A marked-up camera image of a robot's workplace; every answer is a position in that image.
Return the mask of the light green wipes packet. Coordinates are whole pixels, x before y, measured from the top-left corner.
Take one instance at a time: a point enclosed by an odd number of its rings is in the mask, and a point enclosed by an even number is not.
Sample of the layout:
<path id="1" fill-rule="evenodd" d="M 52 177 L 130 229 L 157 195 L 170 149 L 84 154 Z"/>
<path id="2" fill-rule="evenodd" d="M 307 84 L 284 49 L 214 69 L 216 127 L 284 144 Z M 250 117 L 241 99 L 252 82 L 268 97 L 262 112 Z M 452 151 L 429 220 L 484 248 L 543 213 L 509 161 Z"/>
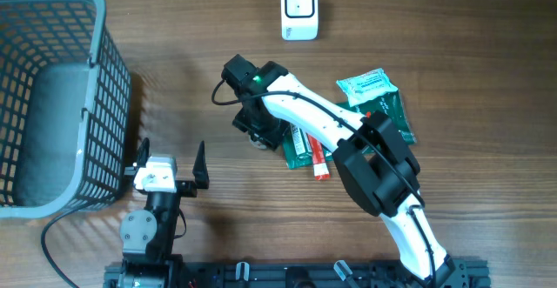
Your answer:
<path id="1" fill-rule="evenodd" d="M 382 68 L 370 70 L 356 77 L 337 80 L 336 84 L 345 93 L 350 107 L 366 103 L 386 93 L 398 91 Z"/>

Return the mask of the green lid plastic jar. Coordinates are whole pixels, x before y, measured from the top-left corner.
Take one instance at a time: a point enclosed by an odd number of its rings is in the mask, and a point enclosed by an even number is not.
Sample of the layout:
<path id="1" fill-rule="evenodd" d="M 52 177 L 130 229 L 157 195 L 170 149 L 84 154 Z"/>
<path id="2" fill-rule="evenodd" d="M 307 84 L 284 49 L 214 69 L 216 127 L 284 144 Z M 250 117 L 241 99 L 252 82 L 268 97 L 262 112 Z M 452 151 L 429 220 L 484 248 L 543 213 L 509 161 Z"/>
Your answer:
<path id="1" fill-rule="evenodd" d="M 251 135 L 249 136 L 249 140 L 250 143 L 259 150 L 267 150 L 269 148 L 268 144 L 258 136 Z"/>

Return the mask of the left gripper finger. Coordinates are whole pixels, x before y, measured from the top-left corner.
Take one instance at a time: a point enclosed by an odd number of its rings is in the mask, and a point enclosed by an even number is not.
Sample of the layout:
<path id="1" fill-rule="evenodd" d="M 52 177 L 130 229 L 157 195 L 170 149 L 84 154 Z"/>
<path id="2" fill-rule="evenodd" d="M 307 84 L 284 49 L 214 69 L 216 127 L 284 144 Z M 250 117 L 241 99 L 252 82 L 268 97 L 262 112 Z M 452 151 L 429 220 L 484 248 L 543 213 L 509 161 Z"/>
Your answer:
<path id="1" fill-rule="evenodd" d="M 205 160 L 205 142 L 201 141 L 198 147 L 195 163 L 192 168 L 194 181 L 198 189 L 208 189 L 210 185 L 209 173 Z"/>
<path id="2" fill-rule="evenodd" d="M 150 140 L 145 137 L 138 147 L 136 159 L 132 164 L 135 169 L 145 167 L 147 160 L 150 156 Z"/>

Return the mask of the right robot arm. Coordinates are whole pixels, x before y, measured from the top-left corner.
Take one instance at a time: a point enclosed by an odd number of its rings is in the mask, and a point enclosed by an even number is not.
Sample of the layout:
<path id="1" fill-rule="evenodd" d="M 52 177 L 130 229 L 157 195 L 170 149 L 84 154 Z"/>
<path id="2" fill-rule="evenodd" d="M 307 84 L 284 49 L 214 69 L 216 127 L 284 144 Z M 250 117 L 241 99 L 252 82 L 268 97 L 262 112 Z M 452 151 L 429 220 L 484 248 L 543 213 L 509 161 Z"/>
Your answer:
<path id="1" fill-rule="evenodd" d="M 414 283 L 441 287 L 448 280 L 454 264 L 427 222 L 419 163 L 387 114 L 344 109 L 273 61 L 257 67 L 236 55 L 225 63 L 221 81 L 242 106 L 232 121 L 236 128 L 271 150 L 283 143 L 290 125 L 315 138 L 331 152 L 351 199 L 383 220 Z"/>

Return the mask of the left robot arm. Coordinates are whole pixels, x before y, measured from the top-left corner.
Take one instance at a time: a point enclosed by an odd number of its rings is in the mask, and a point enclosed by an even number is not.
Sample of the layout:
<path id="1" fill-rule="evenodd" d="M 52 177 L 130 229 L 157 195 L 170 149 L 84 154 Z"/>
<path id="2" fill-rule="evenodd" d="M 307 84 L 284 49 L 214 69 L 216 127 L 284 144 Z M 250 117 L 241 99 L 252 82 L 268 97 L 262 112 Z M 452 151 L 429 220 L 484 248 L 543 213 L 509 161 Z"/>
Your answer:
<path id="1" fill-rule="evenodd" d="M 120 264 L 105 269 L 105 287 L 184 287 L 181 278 L 185 263 L 172 252 L 178 221 L 185 221 L 182 198 L 194 198 L 198 190 L 209 188 L 205 143 L 201 142 L 192 168 L 192 180 L 177 178 L 177 162 L 172 155 L 150 154 L 146 137 L 136 161 L 124 168 L 133 188 L 146 196 L 143 209 L 128 213 L 119 227 L 123 242 Z"/>

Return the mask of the red toothpaste tube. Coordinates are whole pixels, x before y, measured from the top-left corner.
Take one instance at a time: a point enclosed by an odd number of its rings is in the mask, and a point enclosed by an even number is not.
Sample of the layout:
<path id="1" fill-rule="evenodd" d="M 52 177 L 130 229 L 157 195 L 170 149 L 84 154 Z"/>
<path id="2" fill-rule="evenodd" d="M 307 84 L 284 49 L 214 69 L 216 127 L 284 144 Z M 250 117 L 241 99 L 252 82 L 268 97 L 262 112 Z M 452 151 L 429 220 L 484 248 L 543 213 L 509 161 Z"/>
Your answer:
<path id="1" fill-rule="evenodd" d="M 312 164 L 313 173 L 316 180 L 326 180 L 330 177 L 330 172 L 328 170 L 325 153 L 322 144 L 311 135 L 308 135 L 309 145 L 312 149 Z"/>

